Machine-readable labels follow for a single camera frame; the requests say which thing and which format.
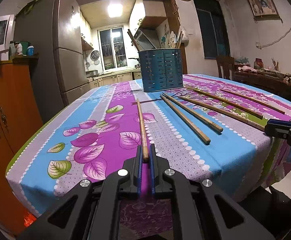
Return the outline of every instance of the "refrigerator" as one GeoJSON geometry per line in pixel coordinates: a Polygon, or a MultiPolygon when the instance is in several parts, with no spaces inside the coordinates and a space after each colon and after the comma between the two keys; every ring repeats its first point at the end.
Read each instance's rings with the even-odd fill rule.
{"type": "Polygon", "coordinates": [[[38,0],[15,22],[15,41],[39,53],[30,67],[33,93],[43,122],[90,90],[83,61],[76,0],[38,0]]]}

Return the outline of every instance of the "window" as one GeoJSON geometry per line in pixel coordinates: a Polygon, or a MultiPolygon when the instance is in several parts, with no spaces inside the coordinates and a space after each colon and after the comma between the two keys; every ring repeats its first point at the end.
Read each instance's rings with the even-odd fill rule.
{"type": "Polygon", "coordinates": [[[228,34],[220,4],[217,0],[193,0],[199,18],[204,58],[230,55],[228,34]]]}
{"type": "Polygon", "coordinates": [[[127,66],[122,27],[98,31],[98,35],[104,70],[127,66]]]}

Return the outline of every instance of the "tablecloth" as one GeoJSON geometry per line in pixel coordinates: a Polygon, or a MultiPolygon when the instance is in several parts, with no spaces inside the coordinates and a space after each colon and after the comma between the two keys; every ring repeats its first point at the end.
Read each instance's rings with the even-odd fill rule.
{"type": "MultiPolygon", "coordinates": [[[[262,125],[270,118],[291,119],[291,102],[263,90],[198,74],[184,75],[183,81],[259,112],[264,118],[258,119],[216,99],[188,95],[184,89],[166,92],[195,97],[262,125]],[[219,88],[255,97],[284,110],[285,114],[219,88]]],[[[160,100],[160,94],[144,93],[142,80],[133,80],[92,89],[74,101],[30,138],[11,160],[6,178],[15,196],[39,216],[80,180],[88,178],[95,182],[122,168],[124,160],[134,157],[141,144],[137,98],[148,101],[142,103],[148,144],[154,143],[157,155],[168,159],[172,169],[189,179],[210,178],[239,201],[254,188],[271,185],[291,170],[291,148],[286,141],[273,139],[240,121],[182,101],[223,127],[222,134],[217,134],[181,110],[211,139],[211,143],[205,145],[160,100]]],[[[130,239],[172,227],[169,201],[154,200],[148,195],[148,176],[148,165],[143,164],[141,199],[121,205],[121,231],[127,230],[130,239]]]]}

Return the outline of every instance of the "picture frame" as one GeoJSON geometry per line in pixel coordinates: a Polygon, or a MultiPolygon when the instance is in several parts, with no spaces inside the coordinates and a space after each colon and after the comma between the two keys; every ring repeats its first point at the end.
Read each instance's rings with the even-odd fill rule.
{"type": "Polygon", "coordinates": [[[247,0],[255,21],[281,20],[273,0],[247,0]]]}

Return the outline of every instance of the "wooden chair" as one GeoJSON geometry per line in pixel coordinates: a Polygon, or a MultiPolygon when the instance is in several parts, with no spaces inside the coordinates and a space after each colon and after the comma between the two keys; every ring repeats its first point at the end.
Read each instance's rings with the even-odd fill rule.
{"type": "Polygon", "coordinates": [[[230,70],[234,71],[235,59],[233,57],[219,55],[217,56],[217,65],[219,78],[225,78],[230,80],[230,70]]]}

